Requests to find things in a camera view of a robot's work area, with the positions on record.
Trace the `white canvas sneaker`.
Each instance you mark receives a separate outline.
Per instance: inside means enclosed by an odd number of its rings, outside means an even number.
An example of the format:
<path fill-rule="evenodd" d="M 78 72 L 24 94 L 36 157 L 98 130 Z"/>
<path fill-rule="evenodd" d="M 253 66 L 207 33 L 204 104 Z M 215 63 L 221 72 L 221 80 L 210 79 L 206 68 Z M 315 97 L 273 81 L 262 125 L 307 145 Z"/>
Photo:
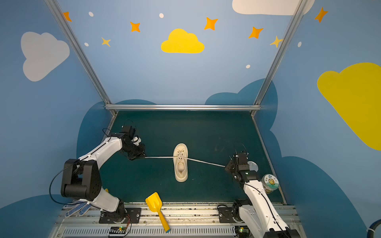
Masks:
<path fill-rule="evenodd" d="M 173 152 L 175 178 L 178 182 L 188 179 L 188 148 L 185 144 L 178 144 Z"/>

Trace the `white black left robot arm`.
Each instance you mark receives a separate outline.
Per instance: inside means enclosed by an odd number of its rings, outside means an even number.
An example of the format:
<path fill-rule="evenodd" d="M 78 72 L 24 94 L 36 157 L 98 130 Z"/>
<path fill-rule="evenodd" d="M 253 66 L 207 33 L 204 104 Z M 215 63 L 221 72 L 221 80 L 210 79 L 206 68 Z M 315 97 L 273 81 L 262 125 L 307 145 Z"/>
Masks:
<path fill-rule="evenodd" d="M 145 146 L 136 134 L 136 129 L 130 128 L 129 132 L 111 133 L 96 148 L 77 160 L 67 160 L 61 195 L 77 201 L 66 205 L 71 210 L 65 216 L 83 216 L 94 207 L 101 211 L 100 223 L 127 223 L 129 219 L 123 202 L 103 188 L 100 168 L 119 151 L 126 152 L 128 159 L 133 160 L 144 157 L 144 150 Z"/>

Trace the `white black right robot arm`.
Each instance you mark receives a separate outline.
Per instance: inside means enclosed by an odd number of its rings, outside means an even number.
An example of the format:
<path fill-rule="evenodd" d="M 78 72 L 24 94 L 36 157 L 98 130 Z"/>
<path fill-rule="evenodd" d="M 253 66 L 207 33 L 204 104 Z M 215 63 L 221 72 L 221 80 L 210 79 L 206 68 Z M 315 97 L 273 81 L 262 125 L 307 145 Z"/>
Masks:
<path fill-rule="evenodd" d="M 297 230 L 291 229 L 280 217 L 265 192 L 256 171 L 238 161 L 229 161 L 225 170 L 242 186 L 249 203 L 238 206 L 238 217 L 255 238 L 299 238 Z"/>

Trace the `round tin can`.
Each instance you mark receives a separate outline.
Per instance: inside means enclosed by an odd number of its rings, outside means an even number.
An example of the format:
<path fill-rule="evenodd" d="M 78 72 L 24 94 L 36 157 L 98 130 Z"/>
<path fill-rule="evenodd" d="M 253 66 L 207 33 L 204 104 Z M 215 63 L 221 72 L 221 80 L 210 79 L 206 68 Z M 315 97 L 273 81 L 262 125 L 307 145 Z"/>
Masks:
<path fill-rule="evenodd" d="M 264 175 L 261 182 L 267 194 L 279 189 L 279 181 L 277 177 L 272 174 Z"/>

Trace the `yellow toy shovel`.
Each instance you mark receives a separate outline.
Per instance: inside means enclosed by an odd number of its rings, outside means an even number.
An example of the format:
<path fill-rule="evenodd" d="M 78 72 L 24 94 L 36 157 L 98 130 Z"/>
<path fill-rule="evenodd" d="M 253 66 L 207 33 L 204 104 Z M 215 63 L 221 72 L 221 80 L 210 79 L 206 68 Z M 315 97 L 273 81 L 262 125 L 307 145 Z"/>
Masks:
<path fill-rule="evenodd" d="M 158 214 L 165 233 L 169 233 L 171 231 L 171 228 L 161 211 L 162 201 L 159 194 L 157 192 L 154 192 L 152 195 L 146 198 L 145 202 L 148 205 L 151 212 Z"/>

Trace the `back horizontal aluminium bar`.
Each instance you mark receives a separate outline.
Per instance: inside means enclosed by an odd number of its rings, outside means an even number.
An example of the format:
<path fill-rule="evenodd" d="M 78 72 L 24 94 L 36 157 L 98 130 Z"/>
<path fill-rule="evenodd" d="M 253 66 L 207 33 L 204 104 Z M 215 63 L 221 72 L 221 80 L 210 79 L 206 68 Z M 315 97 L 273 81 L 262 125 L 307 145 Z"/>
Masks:
<path fill-rule="evenodd" d="M 259 111 L 260 105 L 133 105 L 106 104 L 106 110 L 116 111 Z"/>

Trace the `green circuit board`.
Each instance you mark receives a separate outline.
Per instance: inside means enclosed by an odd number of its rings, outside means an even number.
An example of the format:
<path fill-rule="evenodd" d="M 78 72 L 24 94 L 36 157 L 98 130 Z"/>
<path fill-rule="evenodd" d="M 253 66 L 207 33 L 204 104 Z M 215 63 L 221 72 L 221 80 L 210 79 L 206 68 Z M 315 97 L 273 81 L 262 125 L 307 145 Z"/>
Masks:
<path fill-rule="evenodd" d="M 235 238 L 248 238 L 251 234 L 248 227 L 235 227 Z"/>
<path fill-rule="evenodd" d="M 126 227 L 111 227 L 108 232 L 109 238 L 123 238 L 127 234 Z"/>

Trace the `blue dotted work glove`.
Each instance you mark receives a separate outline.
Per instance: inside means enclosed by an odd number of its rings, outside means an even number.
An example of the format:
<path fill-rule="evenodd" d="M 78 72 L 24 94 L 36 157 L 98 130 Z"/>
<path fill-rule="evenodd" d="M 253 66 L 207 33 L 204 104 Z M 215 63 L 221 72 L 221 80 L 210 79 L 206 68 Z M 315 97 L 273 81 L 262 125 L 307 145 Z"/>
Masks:
<path fill-rule="evenodd" d="M 88 202 L 84 202 L 81 200 L 76 200 L 71 203 L 68 203 L 63 206 L 63 209 L 67 209 L 67 212 L 65 213 L 65 217 L 72 217 L 74 215 L 77 215 L 79 217 L 84 216 L 90 209 L 92 208 L 92 205 Z"/>

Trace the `left green circuit board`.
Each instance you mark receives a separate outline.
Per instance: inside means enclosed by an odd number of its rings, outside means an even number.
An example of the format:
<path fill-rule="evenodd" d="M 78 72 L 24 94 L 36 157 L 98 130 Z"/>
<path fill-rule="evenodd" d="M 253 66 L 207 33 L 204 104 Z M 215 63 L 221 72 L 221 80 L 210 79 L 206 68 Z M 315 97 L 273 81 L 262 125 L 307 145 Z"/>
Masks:
<path fill-rule="evenodd" d="M 111 227 L 108 232 L 109 238 L 123 238 L 127 234 L 126 227 Z"/>

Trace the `left side aluminium floor rail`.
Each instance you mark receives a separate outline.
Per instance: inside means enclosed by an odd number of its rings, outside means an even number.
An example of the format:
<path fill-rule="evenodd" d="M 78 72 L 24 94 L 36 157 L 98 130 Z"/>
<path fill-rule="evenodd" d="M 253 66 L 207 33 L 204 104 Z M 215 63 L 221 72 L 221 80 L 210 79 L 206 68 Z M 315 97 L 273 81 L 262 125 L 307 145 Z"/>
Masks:
<path fill-rule="evenodd" d="M 102 142 L 100 143 L 100 145 L 98 145 L 95 148 L 96 152 L 94 153 L 94 155 L 101 156 L 101 152 L 106 153 L 107 157 L 104 159 L 104 161 L 107 161 L 112 156 L 111 152 L 116 152 L 115 149 L 113 149 L 113 143 L 118 139 L 115 139 L 114 137 L 112 137 L 111 129 L 114 125 L 114 122 L 117 118 L 117 115 L 118 115 L 118 113 L 113 115 L 111 117 L 111 120 L 110 120 L 108 126 L 105 129 L 102 129 L 102 131 L 104 133 L 104 138 L 103 138 Z"/>

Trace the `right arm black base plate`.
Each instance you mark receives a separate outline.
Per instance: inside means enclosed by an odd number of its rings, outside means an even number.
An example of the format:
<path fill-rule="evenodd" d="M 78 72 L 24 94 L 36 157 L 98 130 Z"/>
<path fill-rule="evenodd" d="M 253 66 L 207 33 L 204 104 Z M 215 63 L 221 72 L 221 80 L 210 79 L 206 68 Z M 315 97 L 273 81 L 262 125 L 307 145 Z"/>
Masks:
<path fill-rule="evenodd" d="M 217 206 L 218 218 L 220 223 L 243 223 L 236 207 L 227 207 L 225 205 Z"/>

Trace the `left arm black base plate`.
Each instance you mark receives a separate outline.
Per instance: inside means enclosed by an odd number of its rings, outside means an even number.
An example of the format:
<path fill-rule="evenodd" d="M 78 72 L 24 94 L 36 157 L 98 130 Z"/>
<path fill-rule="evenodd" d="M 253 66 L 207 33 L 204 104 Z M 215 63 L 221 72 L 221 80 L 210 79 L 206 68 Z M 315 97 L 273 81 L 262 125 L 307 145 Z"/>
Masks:
<path fill-rule="evenodd" d="M 101 212 L 99 224 L 138 224 L 140 221 L 141 208 L 125 208 L 123 212 Z"/>

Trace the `aluminium front rail platform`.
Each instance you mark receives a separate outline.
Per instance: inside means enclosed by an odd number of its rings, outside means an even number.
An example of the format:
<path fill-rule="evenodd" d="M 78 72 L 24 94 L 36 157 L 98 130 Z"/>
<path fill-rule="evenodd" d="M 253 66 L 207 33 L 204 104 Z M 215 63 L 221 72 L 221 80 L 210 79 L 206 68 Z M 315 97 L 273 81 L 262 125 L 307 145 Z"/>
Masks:
<path fill-rule="evenodd" d="M 125 203 L 127 208 L 141 208 L 138 224 L 122 224 L 127 228 L 123 238 L 234 238 L 235 227 L 245 223 L 220 223 L 217 206 L 231 207 L 232 203 L 164 203 L 161 211 L 171 231 L 165 233 L 157 213 L 151 212 L 145 203 Z M 50 232 L 51 238 L 108 238 L 111 227 L 117 224 L 99 224 L 101 212 L 90 209 L 84 216 L 66 218 L 67 209 L 62 209 Z"/>

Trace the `left aluminium frame post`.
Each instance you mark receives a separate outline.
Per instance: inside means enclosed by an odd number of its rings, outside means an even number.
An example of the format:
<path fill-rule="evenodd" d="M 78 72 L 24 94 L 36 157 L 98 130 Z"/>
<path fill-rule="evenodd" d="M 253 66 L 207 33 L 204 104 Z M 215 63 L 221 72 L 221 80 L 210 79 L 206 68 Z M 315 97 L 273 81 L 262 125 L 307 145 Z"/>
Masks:
<path fill-rule="evenodd" d="M 45 0 L 46 5 L 48 6 L 50 12 L 52 13 L 53 17 L 55 18 L 56 22 L 58 23 L 59 27 L 61 28 L 62 32 L 66 36 L 67 40 L 69 41 L 71 47 L 73 48 L 75 54 L 77 55 L 79 61 L 81 62 L 83 68 L 85 69 L 86 73 L 88 74 L 90 80 L 92 81 L 93 85 L 95 86 L 97 92 L 99 93 L 100 97 L 102 98 L 103 102 L 105 104 L 112 104 L 109 96 L 106 93 L 105 88 L 103 87 L 99 77 L 97 76 L 94 68 L 92 67 L 91 63 L 89 62 L 87 56 L 85 55 L 85 52 L 75 36 L 72 28 L 69 25 L 69 21 L 66 20 L 64 13 L 62 12 L 59 4 L 57 1 L 53 0 Z"/>

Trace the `aluminium frame post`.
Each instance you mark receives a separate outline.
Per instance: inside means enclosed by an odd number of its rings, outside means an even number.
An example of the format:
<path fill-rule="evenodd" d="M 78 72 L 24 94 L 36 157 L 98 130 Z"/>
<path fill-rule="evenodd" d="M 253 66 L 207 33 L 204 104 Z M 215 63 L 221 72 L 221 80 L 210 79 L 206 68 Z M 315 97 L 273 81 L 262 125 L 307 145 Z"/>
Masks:
<path fill-rule="evenodd" d="M 50 12 L 52 13 L 53 17 L 55 18 L 56 22 L 58 23 L 59 27 L 61 28 L 62 32 L 66 36 L 67 40 L 69 41 L 71 47 L 73 48 L 75 54 L 77 55 L 79 61 L 81 62 L 83 68 L 85 69 L 86 73 L 88 74 L 90 80 L 92 81 L 93 85 L 95 86 L 97 92 L 99 93 L 100 97 L 102 98 L 103 102 L 105 104 L 112 104 L 109 96 L 106 93 L 105 88 L 103 87 L 99 77 L 97 76 L 94 68 L 92 67 L 91 63 L 89 62 L 87 56 L 85 55 L 85 52 L 75 36 L 72 28 L 69 25 L 69 21 L 66 20 L 64 13 L 62 12 L 59 4 L 57 1 L 53 0 L 45 0 L 46 5 L 48 6 Z"/>
<path fill-rule="evenodd" d="M 275 54 L 274 60 L 270 66 L 270 69 L 264 79 L 264 82 L 256 96 L 255 102 L 253 104 L 254 110 L 259 111 L 261 109 L 261 103 L 266 95 L 266 92 L 268 91 L 268 88 L 281 64 L 281 61 L 287 51 L 287 48 L 304 16 L 304 10 L 307 8 L 308 0 L 302 0 L 299 1 L 296 11 L 294 12 L 294 15 L 291 18 L 291 21 L 285 31 L 284 39 L 280 43 L 280 46 L 278 47 L 278 50 Z"/>

